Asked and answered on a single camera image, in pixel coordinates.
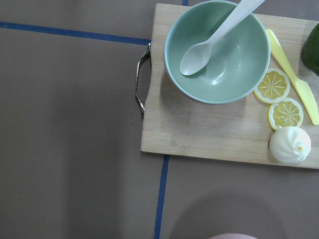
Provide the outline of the green avocado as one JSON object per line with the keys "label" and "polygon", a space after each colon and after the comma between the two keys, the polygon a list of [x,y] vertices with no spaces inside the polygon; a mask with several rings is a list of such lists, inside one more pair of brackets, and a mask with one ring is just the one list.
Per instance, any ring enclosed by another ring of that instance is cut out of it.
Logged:
{"label": "green avocado", "polygon": [[301,51],[303,64],[319,75],[319,25],[317,24],[309,34]]}

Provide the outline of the white plastic spoon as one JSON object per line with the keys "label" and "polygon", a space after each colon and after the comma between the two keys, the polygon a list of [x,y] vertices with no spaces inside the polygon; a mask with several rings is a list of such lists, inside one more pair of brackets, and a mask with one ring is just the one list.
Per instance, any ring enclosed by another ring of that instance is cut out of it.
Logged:
{"label": "white plastic spoon", "polygon": [[195,44],[186,51],[180,62],[180,72],[185,76],[189,76],[204,68],[212,56],[213,47],[263,2],[263,0],[240,1],[206,41]]}

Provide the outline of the yellow plastic knife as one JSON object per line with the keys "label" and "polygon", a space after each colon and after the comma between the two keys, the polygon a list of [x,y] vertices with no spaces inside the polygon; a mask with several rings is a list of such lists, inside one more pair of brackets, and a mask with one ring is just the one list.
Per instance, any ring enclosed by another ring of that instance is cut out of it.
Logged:
{"label": "yellow plastic knife", "polygon": [[317,107],[316,100],[314,98],[314,95],[309,87],[309,85],[299,79],[295,72],[293,71],[287,56],[279,43],[276,35],[274,32],[270,29],[266,29],[266,33],[269,39],[270,48],[271,48],[271,54],[277,61],[277,63],[281,66],[283,71],[288,76],[291,84],[295,88],[297,94],[299,95],[309,117],[313,125],[319,124],[319,111]]}

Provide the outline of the lemon slice lower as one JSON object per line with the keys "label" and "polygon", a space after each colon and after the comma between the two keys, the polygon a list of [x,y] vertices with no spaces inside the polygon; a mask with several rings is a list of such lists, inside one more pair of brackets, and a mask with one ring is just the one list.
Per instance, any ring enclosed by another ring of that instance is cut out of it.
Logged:
{"label": "lemon slice lower", "polygon": [[270,104],[268,108],[268,123],[274,131],[288,126],[301,127],[303,120],[302,106],[292,98]]}

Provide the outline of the lemon slice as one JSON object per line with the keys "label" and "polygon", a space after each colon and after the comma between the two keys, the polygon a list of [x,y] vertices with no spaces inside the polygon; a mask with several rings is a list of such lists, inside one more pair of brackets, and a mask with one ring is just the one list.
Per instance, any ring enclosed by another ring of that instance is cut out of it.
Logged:
{"label": "lemon slice", "polygon": [[274,104],[288,96],[290,86],[290,80],[282,70],[268,68],[263,80],[254,90],[254,94],[262,102]]}
{"label": "lemon slice", "polygon": [[268,108],[268,123],[274,131],[288,126],[301,127],[303,120],[302,106],[292,98],[270,104]]}

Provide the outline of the green bowl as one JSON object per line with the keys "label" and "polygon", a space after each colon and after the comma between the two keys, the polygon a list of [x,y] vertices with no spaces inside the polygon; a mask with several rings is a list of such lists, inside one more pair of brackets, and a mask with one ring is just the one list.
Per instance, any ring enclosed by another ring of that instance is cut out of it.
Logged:
{"label": "green bowl", "polygon": [[170,28],[163,50],[171,81],[188,97],[207,104],[225,104],[250,94],[264,78],[270,62],[270,44],[261,21],[251,13],[213,48],[208,64],[185,76],[179,66],[185,52],[207,40],[236,7],[212,0],[188,8]]}

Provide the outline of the lemon slice upper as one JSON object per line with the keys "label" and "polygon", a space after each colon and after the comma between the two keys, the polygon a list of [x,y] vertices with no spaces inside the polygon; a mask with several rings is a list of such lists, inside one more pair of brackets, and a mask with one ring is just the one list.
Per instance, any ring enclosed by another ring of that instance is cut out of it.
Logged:
{"label": "lemon slice upper", "polygon": [[282,70],[268,68],[263,80],[254,90],[254,94],[262,102],[274,104],[288,96],[290,86],[290,80]]}

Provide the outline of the wooden cutting board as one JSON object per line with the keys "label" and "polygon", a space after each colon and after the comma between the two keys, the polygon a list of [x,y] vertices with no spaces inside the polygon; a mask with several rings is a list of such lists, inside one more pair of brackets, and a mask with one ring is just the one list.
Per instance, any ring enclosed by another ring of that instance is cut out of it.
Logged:
{"label": "wooden cutting board", "polygon": [[[224,105],[200,103],[182,93],[164,68],[163,48],[174,21],[189,6],[157,3],[151,43],[152,75],[145,103],[141,151],[227,161],[282,165],[268,143],[273,130],[267,120],[268,106],[252,93]],[[256,14],[279,40],[296,75],[306,81],[319,107],[319,78],[300,60],[301,49],[318,21]],[[319,168],[319,126],[304,109],[302,128],[312,148],[294,167]]]}

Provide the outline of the white steamed bun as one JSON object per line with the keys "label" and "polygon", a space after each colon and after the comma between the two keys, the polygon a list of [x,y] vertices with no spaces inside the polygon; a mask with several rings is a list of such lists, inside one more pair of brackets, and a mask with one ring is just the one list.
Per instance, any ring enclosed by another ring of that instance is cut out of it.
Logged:
{"label": "white steamed bun", "polygon": [[273,133],[269,149],[276,160],[284,164],[299,164],[311,151],[311,138],[300,127],[283,127]]}

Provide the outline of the pink cup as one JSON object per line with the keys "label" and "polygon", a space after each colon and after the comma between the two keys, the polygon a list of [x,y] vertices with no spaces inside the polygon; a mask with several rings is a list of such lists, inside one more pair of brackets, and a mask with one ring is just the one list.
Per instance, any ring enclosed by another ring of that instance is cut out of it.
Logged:
{"label": "pink cup", "polygon": [[212,237],[209,237],[208,239],[253,239],[254,237],[244,235],[244,234],[219,234]]}

